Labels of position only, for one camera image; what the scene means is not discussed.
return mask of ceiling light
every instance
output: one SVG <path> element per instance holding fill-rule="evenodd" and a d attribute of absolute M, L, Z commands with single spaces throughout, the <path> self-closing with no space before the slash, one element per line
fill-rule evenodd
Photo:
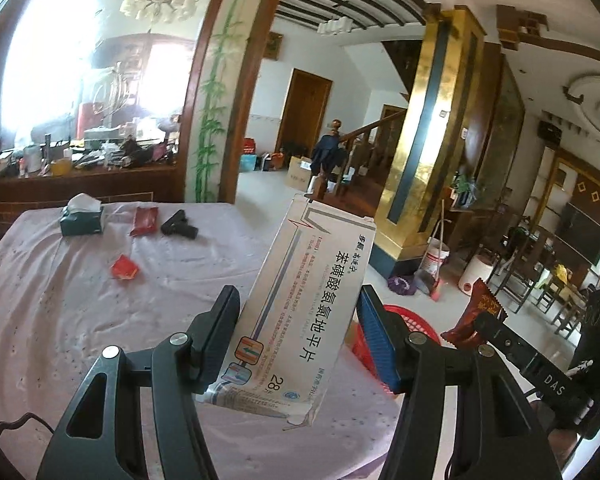
<path fill-rule="evenodd" d="M 171 23 L 188 20 L 196 12 L 196 0 L 123 0 L 120 12 L 136 20 Z"/>
<path fill-rule="evenodd" d="M 321 36 L 334 36 L 344 32 L 351 32 L 353 20 L 347 16 L 341 17 L 339 20 L 329 20 L 318 25 L 318 34 Z"/>

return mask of bright window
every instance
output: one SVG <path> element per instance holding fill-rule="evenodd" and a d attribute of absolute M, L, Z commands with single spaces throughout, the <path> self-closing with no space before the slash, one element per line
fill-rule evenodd
<path fill-rule="evenodd" d="M 140 105 L 152 116 L 168 117 L 182 110 L 189 82 L 192 50 L 182 44 L 152 46 L 140 86 Z"/>
<path fill-rule="evenodd" d="M 97 0 L 32 0 L 11 41 L 2 85 L 2 128 L 16 147 L 34 126 L 72 121 L 98 33 Z"/>

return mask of wooden door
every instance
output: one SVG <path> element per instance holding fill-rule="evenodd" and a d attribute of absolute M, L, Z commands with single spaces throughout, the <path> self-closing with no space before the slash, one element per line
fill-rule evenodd
<path fill-rule="evenodd" d="M 311 153 L 322 130 L 331 84 L 330 79 L 294 69 L 276 150 L 285 148 L 291 155 L 308 156 Z"/>

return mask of window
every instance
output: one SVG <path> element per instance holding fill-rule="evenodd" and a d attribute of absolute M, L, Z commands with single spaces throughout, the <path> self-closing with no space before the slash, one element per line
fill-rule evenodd
<path fill-rule="evenodd" d="M 97 0 L 32 0 L 13 35 L 0 102 L 3 137 L 16 148 L 44 128 L 58 140 L 75 130 L 75 106 L 98 32 Z"/>

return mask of white tablecloth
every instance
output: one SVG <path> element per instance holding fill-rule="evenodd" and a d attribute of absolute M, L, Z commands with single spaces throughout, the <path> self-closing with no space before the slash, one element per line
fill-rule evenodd
<path fill-rule="evenodd" d="M 55 426 L 92 363 L 110 344 L 155 346 L 209 310 L 225 284 L 246 299 L 267 248 L 228 204 L 157 204 L 163 222 L 184 208 L 196 240 L 130 237 L 137 203 L 105 206 L 104 234 L 62 238 L 59 209 L 24 213 L 0 242 L 0 420 L 34 412 Z M 126 254 L 141 271 L 110 274 Z M 160 478 L 150 395 L 142 391 L 148 468 Z M 310 428 L 198 404 L 221 480 L 337 479 L 388 450 L 399 407 L 343 348 Z M 48 431 L 35 421 L 0 446 L 35 478 Z"/>

